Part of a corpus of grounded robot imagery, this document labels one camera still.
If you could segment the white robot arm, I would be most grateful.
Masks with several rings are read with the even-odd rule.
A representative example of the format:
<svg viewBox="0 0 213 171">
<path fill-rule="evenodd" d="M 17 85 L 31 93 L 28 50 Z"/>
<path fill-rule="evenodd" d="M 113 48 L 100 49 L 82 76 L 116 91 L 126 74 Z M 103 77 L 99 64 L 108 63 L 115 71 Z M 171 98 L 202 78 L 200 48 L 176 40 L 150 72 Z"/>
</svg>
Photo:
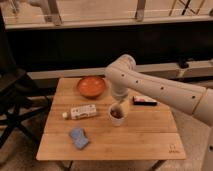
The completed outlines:
<svg viewBox="0 0 213 171">
<path fill-rule="evenodd" d="M 213 171 L 213 89 L 141 74 L 135 59 L 124 54 L 105 68 L 112 97 L 123 101 L 132 89 L 191 115 L 211 128 L 201 171 Z"/>
</svg>

